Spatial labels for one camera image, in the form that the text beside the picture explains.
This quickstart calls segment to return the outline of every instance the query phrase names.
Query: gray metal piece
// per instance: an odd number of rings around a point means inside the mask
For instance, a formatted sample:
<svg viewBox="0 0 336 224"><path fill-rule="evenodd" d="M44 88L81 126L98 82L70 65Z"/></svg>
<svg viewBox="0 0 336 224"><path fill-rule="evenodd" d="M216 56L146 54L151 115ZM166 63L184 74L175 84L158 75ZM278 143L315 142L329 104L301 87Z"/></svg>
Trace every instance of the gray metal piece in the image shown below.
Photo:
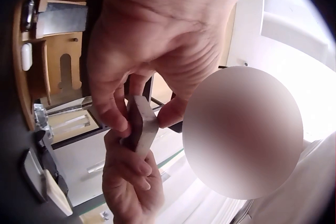
<svg viewBox="0 0 336 224"><path fill-rule="evenodd" d="M86 26L87 6L49 2L47 10L39 13L38 21L43 23L43 35L83 32Z"/></svg>
<svg viewBox="0 0 336 224"><path fill-rule="evenodd" d="M22 12L21 12L22 32L27 32L32 28L35 15L36 15L35 0L26 0L22 4Z"/></svg>
<svg viewBox="0 0 336 224"><path fill-rule="evenodd" d="M159 122L144 96L130 96L127 112L132 133L122 144L145 158L159 130Z"/></svg>

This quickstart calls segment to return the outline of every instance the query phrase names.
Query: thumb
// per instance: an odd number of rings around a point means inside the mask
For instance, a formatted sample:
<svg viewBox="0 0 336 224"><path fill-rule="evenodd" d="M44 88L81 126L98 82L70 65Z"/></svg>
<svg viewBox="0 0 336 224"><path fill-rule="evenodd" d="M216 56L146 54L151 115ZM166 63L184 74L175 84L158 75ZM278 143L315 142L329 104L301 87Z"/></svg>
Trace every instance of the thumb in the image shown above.
<svg viewBox="0 0 336 224"><path fill-rule="evenodd" d="M188 101L175 96L165 104L157 116L160 128L166 128L181 122L186 111Z"/></svg>

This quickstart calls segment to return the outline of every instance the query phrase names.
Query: finger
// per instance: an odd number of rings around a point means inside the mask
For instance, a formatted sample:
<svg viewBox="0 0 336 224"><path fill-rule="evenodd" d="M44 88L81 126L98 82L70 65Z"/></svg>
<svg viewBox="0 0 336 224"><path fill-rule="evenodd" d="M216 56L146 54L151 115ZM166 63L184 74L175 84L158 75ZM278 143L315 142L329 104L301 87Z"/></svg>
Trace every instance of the finger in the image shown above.
<svg viewBox="0 0 336 224"><path fill-rule="evenodd" d="M149 152L148 152L148 154L147 154L147 156L145 158L145 162L147 164L149 164L150 167L151 167L151 174L150 174L150 176L161 177L159 169L158 169L158 166L157 166L157 164L155 162L154 154L153 154L153 152L151 150L149 150Z"/></svg>
<svg viewBox="0 0 336 224"><path fill-rule="evenodd" d="M127 182L131 183L136 188L142 190L149 190L150 184L146 181L143 176L139 176L133 172L129 167L123 163L119 163L116 166L117 171L119 172L120 177L122 177Z"/></svg>
<svg viewBox="0 0 336 224"><path fill-rule="evenodd" d="M115 148L115 145L120 145L121 137L118 136L114 129L110 129L104 136L105 148L107 151Z"/></svg>
<svg viewBox="0 0 336 224"><path fill-rule="evenodd" d="M129 93L130 95L142 95L146 82L150 79L150 76L143 76L138 74L131 74L129 80Z"/></svg>
<svg viewBox="0 0 336 224"><path fill-rule="evenodd" d="M114 91L114 100L117 105L117 108L121 112L121 114L127 119L127 108L125 104L125 91L124 91L124 83L127 80L127 75L124 81L121 82L119 87ZM127 129L125 131L117 131L117 135L121 136L122 138L128 137L131 134L131 125L130 123L127 124Z"/></svg>
<svg viewBox="0 0 336 224"><path fill-rule="evenodd" d="M160 128L166 128L181 122L186 111L188 101L175 96L163 105L157 116Z"/></svg>
<svg viewBox="0 0 336 224"><path fill-rule="evenodd" d="M113 166L116 162L124 163L134 173L140 176L148 176L152 168L138 154L122 145L115 144L115 139L104 138L106 146L106 165Z"/></svg>
<svg viewBox="0 0 336 224"><path fill-rule="evenodd" d="M92 102L101 120L111 128L125 131L128 128L126 118L119 111L114 99L114 91L119 86L118 81L90 82Z"/></svg>

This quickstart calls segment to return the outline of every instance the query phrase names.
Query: white wall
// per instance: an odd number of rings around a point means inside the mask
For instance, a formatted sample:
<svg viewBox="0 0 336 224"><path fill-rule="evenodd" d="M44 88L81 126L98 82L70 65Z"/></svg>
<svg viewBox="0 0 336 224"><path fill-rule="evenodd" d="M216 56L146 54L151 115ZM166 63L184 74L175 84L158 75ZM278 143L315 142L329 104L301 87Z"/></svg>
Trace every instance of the white wall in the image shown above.
<svg viewBox="0 0 336 224"><path fill-rule="evenodd" d="M299 106L305 139L328 136L336 130L336 73L293 47L261 36L263 19L264 0L239 0L227 66L246 61L277 78Z"/></svg>

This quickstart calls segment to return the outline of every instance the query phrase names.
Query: small wooden block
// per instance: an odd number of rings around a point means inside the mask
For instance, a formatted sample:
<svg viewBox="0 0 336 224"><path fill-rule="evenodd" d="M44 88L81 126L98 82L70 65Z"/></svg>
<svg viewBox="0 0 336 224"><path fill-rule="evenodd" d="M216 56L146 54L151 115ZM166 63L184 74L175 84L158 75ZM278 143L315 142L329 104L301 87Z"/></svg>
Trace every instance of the small wooden block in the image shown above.
<svg viewBox="0 0 336 224"><path fill-rule="evenodd" d="M37 8L38 12L45 12L47 10L48 0L40 0Z"/></svg>

